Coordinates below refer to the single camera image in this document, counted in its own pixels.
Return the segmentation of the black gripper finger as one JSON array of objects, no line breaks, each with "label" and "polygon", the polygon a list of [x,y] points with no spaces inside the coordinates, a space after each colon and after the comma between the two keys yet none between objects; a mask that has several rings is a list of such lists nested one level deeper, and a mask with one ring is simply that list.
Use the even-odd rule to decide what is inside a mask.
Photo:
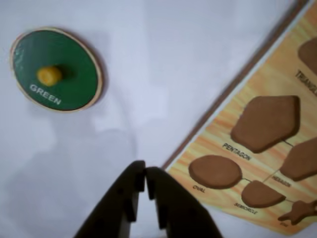
[{"label": "black gripper finger", "polygon": [[173,177],[158,167],[146,168],[149,199],[154,200],[158,226],[169,238],[222,237],[209,212]]},{"label": "black gripper finger", "polygon": [[145,189],[144,161],[132,162],[116,179],[76,233],[76,238],[128,238]]}]

